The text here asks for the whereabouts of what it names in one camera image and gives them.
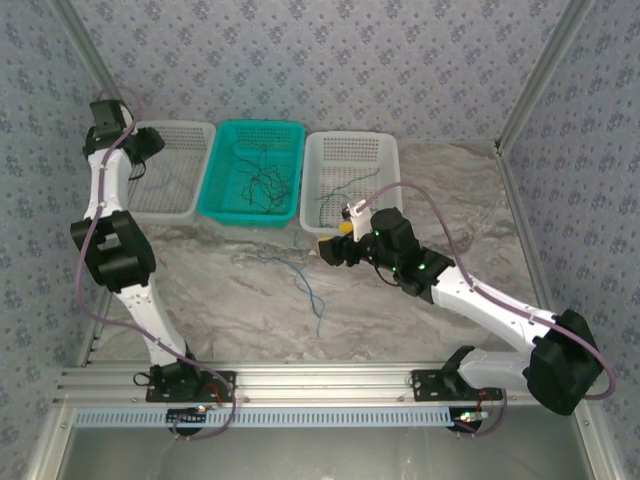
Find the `teal plastic basket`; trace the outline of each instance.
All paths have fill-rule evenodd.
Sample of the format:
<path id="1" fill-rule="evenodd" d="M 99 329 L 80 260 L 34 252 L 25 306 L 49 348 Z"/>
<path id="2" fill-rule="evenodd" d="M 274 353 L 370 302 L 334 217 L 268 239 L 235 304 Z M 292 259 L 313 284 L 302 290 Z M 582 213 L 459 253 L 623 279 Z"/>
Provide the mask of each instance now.
<path id="1" fill-rule="evenodd" d="M 293 122 L 221 124 L 198 211 L 223 225 L 285 227 L 298 207 L 304 134 Z"/>

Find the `blue wire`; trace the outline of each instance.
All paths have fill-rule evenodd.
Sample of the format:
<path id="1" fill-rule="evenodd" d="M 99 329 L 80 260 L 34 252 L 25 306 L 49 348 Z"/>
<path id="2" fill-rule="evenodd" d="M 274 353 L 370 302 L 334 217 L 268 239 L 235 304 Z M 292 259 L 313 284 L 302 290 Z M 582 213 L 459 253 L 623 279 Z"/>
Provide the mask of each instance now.
<path id="1" fill-rule="evenodd" d="M 322 323 L 322 314 L 324 313 L 325 303 L 322 297 L 319 297 L 318 295 L 313 293 L 313 289 L 311 288 L 309 281 L 304 276 L 304 273 L 302 273 L 302 270 L 307 266 L 307 264 L 304 258 L 304 251 L 297 245 L 297 234 L 293 237 L 293 244 L 296 247 L 296 249 L 300 252 L 302 261 L 304 262 L 304 265 L 302 266 L 302 268 L 298 268 L 289 260 L 285 260 L 280 257 L 265 257 L 262 254 L 258 254 L 258 258 L 264 262 L 284 263 L 285 265 L 289 266 L 289 268 L 291 268 L 294 272 L 296 272 L 296 276 L 293 279 L 293 284 L 302 293 L 309 295 L 309 300 L 311 300 L 311 310 L 313 311 L 314 315 L 318 317 L 318 324 L 316 325 L 316 336 L 320 337 L 320 324 Z M 301 278 L 302 281 L 305 283 L 305 286 L 307 287 L 306 289 L 297 283 L 298 278 Z M 318 301 L 320 308 L 316 306 L 316 300 Z"/>

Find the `yellow component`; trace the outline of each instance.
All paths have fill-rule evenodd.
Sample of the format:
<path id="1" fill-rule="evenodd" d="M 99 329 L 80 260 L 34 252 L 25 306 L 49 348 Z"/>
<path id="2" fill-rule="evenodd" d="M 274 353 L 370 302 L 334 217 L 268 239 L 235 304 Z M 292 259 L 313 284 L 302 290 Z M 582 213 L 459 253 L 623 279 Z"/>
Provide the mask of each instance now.
<path id="1" fill-rule="evenodd" d="M 343 222 L 340 224 L 340 231 L 345 235 L 353 232 L 353 223 L 351 222 Z"/>

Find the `white plastic basket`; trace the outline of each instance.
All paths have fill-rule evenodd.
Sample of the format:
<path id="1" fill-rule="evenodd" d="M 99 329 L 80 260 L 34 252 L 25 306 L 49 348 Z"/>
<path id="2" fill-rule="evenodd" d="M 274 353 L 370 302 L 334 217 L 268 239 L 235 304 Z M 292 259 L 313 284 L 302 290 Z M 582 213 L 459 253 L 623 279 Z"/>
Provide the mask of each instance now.
<path id="1" fill-rule="evenodd" d="M 398 144 L 391 135 L 368 132 L 318 132 L 307 137 L 302 170 L 300 225 L 318 236 L 340 235 L 342 206 L 367 199 L 400 181 Z M 372 211 L 397 207 L 400 189 L 385 193 Z"/>
<path id="2" fill-rule="evenodd" d="M 139 122 L 138 126 L 155 128 L 165 147 L 146 161 L 147 170 L 139 180 L 129 182 L 129 211 L 139 223 L 191 224 L 216 127 L 174 120 Z M 137 165 L 131 177 L 143 171 Z"/>

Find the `plastic basket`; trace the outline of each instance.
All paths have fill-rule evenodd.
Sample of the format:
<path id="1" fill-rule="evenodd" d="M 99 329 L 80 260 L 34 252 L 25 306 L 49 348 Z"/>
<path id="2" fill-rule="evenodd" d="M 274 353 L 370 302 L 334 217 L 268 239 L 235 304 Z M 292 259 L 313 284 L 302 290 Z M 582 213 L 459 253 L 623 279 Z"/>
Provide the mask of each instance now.
<path id="1" fill-rule="evenodd" d="M 165 142 L 160 153 L 137 165 L 129 182 L 129 211 L 139 223 L 188 225 L 195 217 L 198 194 L 211 154 L 216 128 L 209 123 L 159 120 L 153 127 Z"/>
<path id="2" fill-rule="evenodd" d="M 400 181 L 398 145 L 391 135 L 367 132 L 319 132 L 309 135 L 302 173 L 300 224 L 319 236 L 340 235 L 342 207 L 367 199 L 380 188 Z M 397 207 L 400 189 L 371 205 L 371 210 Z"/>
<path id="3" fill-rule="evenodd" d="M 221 124 L 198 211 L 223 225 L 285 227 L 298 206 L 303 149 L 299 123 Z"/>

